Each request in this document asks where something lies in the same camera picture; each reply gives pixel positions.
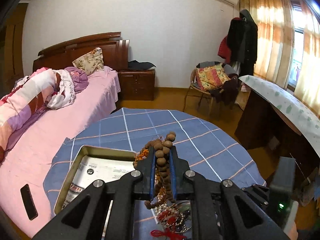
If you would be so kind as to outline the red tassel cord jewelry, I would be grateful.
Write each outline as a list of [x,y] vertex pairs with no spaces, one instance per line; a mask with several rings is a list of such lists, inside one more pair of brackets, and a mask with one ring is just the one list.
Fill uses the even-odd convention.
[[155,208],[159,229],[150,235],[157,239],[188,239],[185,235],[191,230],[191,204],[181,201],[175,204],[163,204]]

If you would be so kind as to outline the metal jewelry tin box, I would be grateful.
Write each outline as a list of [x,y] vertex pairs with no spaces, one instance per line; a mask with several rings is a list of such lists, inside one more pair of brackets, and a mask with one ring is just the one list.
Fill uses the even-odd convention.
[[63,181],[53,213],[57,215],[93,181],[108,183],[133,171],[135,157],[132,151],[81,146]]

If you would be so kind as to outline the black smartphone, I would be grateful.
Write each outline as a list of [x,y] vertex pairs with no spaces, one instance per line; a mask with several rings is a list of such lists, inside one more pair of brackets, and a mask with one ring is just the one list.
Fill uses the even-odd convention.
[[35,207],[33,197],[31,194],[31,190],[28,184],[25,184],[21,189],[20,189],[21,197],[22,197],[22,202],[25,208],[25,211],[27,213],[28,219],[33,220],[38,216],[37,209]]

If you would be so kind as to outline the pink sheeted bed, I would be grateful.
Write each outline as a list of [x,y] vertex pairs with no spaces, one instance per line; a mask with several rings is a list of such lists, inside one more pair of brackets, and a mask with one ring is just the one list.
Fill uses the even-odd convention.
[[[1,208],[27,236],[33,237],[51,218],[43,181],[52,159],[66,138],[72,139],[90,124],[116,109],[120,85],[110,67],[96,71],[89,84],[67,107],[47,111],[20,137],[1,163]],[[30,220],[20,189],[29,185],[38,216]]]

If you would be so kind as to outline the desk with floral cover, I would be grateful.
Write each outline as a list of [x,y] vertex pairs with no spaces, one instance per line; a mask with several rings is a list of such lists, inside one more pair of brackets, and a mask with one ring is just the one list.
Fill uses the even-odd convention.
[[272,111],[302,136],[319,155],[319,117],[292,94],[275,83],[259,77],[240,77],[251,89],[247,105],[238,122],[235,135],[246,149],[262,146],[271,137],[276,121]]

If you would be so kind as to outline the dark brown garment on chair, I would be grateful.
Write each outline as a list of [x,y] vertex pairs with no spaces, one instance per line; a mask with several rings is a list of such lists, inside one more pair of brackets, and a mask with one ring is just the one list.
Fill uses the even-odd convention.
[[223,102],[225,106],[235,103],[239,93],[238,76],[236,74],[231,74],[228,77],[229,80],[225,81],[215,97],[217,102]]

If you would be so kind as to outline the wicker chair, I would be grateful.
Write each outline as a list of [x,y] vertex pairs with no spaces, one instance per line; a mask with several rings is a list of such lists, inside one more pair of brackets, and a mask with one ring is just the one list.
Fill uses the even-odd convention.
[[197,81],[196,81],[196,68],[204,68],[204,67],[209,67],[209,66],[214,66],[216,64],[222,64],[223,68],[224,68],[224,71],[225,73],[229,76],[231,74],[236,74],[238,76],[238,74],[236,73],[236,71],[233,69],[233,67],[231,67],[230,65],[228,64],[225,64],[225,63],[222,63],[222,62],[217,62],[217,61],[205,61],[205,62],[201,62],[199,63],[195,69],[193,69],[193,71],[191,72],[191,75],[190,75],[190,86],[187,90],[187,93],[185,95],[185,98],[184,98],[184,103],[187,102],[187,97],[189,96],[189,92],[193,89],[197,92],[199,92],[201,95],[200,95],[200,98],[206,98],[207,101],[209,102],[209,111],[212,110],[212,106],[213,106],[213,102],[216,102],[216,103],[223,103],[223,102],[217,102],[216,101],[216,95],[219,91],[219,89],[215,89],[215,90],[211,90],[211,91],[203,91],[203,90],[200,90],[200,87],[199,85],[197,84]]

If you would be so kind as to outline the dark wooden nightstand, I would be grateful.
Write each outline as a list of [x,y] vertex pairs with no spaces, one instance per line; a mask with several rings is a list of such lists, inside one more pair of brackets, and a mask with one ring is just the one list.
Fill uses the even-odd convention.
[[154,99],[155,70],[121,70],[118,77],[123,100]]

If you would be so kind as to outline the colourful patchwork cushion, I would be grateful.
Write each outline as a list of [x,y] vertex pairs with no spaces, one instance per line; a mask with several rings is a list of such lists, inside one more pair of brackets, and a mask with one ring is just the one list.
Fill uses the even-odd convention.
[[196,68],[196,81],[200,90],[211,91],[219,89],[229,80],[230,78],[225,73],[221,63],[214,66]]

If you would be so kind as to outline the purple garment on bed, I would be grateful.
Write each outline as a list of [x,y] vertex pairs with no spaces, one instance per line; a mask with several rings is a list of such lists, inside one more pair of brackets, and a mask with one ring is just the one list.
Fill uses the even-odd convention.
[[66,71],[69,72],[74,85],[74,91],[76,94],[81,93],[88,86],[87,74],[76,67],[67,67]]

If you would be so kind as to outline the pink patchwork quilt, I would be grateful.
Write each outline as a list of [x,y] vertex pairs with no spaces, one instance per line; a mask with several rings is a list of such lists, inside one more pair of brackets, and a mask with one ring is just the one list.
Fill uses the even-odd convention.
[[24,77],[1,99],[1,155],[9,137],[42,107],[57,110],[74,103],[74,83],[67,70],[41,68]]

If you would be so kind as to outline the dark clothes on nightstand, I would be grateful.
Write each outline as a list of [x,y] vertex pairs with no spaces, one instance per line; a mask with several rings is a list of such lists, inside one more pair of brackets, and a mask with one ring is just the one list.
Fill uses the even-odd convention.
[[128,62],[129,70],[150,70],[155,67],[156,66],[151,62],[139,62],[137,60]]

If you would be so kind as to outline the floral pillow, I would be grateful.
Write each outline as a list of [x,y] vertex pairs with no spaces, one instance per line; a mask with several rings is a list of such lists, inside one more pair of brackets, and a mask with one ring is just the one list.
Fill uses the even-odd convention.
[[104,69],[103,51],[97,47],[72,62],[73,66],[83,70],[87,76]]

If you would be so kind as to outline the red garment on rack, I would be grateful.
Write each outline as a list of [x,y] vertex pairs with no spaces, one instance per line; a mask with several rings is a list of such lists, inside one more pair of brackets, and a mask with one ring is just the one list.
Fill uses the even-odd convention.
[[227,36],[223,38],[220,43],[217,55],[225,60],[225,64],[229,64],[231,61],[231,50],[227,46]]

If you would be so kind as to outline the dark wooden headboard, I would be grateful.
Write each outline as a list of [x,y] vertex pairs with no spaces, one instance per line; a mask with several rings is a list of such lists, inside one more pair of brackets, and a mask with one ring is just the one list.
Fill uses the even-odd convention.
[[101,48],[104,65],[114,70],[128,69],[129,40],[121,38],[121,32],[110,32],[83,36],[61,42],[39,51],[33,62],[33,71],[42,67],[63,69],[82,55]]

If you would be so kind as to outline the dark coats on rack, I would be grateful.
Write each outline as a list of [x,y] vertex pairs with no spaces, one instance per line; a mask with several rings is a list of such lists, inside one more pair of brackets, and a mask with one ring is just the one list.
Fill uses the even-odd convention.
[[239,76],[253,75],[258,52],[258,26],[247,9],[231,20],[227,46],[231,63],[239,66]]

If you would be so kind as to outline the orange cream curtains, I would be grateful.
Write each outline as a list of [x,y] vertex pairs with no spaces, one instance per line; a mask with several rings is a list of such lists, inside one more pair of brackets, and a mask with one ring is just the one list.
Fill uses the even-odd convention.
[[[302,68],[294,96],[319,115],[319,22],[304,0],[300,22],[304,32]],[[291,0],[239,0],[258,26],[258,59],[254,75],[281,88],[289,83],[293,60],[293,5]]]

